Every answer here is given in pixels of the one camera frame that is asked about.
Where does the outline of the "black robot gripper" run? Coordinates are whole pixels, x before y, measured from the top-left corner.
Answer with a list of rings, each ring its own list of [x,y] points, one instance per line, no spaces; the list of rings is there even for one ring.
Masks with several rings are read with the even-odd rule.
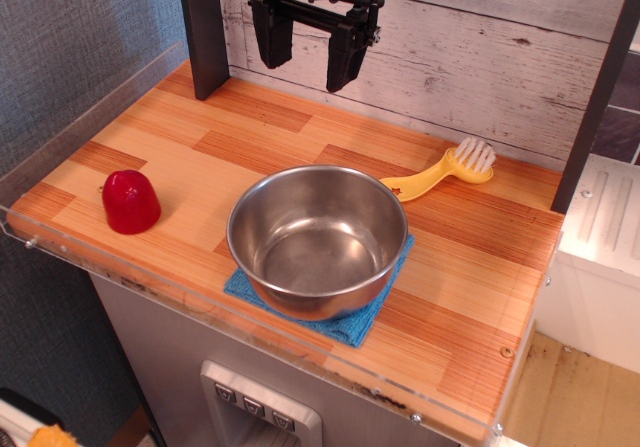
[[[333,29],[326,82],[331,93],[357,78],[368,46],[379,41],[378,13],[384,0],[249,0],[249,4],[260,58],[269,69],[292,58],[295,22],[326,32]]]

